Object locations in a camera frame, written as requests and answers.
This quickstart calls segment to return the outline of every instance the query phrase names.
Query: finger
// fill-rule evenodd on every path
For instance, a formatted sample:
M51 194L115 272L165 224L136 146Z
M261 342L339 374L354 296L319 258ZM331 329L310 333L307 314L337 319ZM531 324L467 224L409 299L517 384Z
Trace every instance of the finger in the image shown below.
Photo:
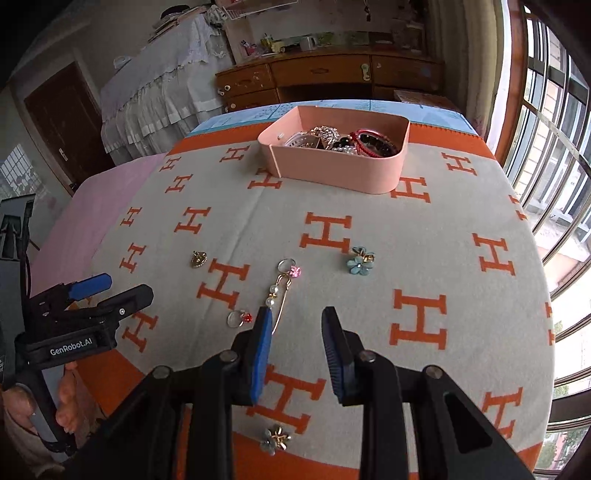
M11 415L30 417L35 412L35 401L20 387L14 387L3 393L5 408Z
M76 397L76 377L71 371L66 371L60 380L58 395L62 404L74 401Z
M30 416L35 412L35 401L20 387L2 393L4 407L12 419L25 429L33 429Z
M74 401L61 405L57 409L56 422L64 427L66 432L74 432L80 424L78 403Z

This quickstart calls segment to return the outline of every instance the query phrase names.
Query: bracelet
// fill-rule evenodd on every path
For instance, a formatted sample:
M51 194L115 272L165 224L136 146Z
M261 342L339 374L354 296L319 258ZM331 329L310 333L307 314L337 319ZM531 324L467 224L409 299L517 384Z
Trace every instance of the bracelet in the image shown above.
M374 130L360 129L350 134L361 155L372 158L393 157L398 149L386 137Z

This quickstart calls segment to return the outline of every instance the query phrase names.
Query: window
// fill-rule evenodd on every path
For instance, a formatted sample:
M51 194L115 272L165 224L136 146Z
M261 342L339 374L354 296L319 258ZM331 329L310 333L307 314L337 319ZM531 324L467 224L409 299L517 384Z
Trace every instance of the window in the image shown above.
M0 164L0 200L29 193L36 193L37 198L42 198L47 191L18 144Z
M556 35L525 11L528 70L505 172L527 214L550 289L553 406L570 406L565 401L578 398L570 395L591 394L589 85ZM568 417L572 409L553 408L562 416L565 411ZM574 455L591 425L591 403L583 414L588 416L548 425L536 478L554 478Z

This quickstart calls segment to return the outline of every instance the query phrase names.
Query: table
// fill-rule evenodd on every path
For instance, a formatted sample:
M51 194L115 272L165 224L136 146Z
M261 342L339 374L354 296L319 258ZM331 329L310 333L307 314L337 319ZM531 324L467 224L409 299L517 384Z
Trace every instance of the table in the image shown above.
M341 408L330 388L327 305L394 364L444 368L533 467L553 386L549 298L525 216L482 139L412 123L400 184L372 196L268 175L256 137L273 114L212 119L130 186L85 276L109 273L109 296L146 283L154 302L122 322L116 351L79 362L90 392L110 413L154 366L187 368L227 348L228 313L256 312L277 262L294 258L303 274L259 406L233 410L237 478L356 478L361 409ZM359 244L376 253L367 277L346 268ZM204 267L190 267L193 250L207 252ZM269 457L258 439L275 421L294 440Z

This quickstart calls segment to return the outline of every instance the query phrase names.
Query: ring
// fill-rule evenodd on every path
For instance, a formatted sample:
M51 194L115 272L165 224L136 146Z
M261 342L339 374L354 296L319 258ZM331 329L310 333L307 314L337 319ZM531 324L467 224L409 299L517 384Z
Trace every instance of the ring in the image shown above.
M279 273L288 274L291 272L291 267L296 266L296 261L293 258L284 258L277 264Z
M230 328L239 328L244 325L244 322L250 323L251 321L252 315L244 310L232 310L226 319Z

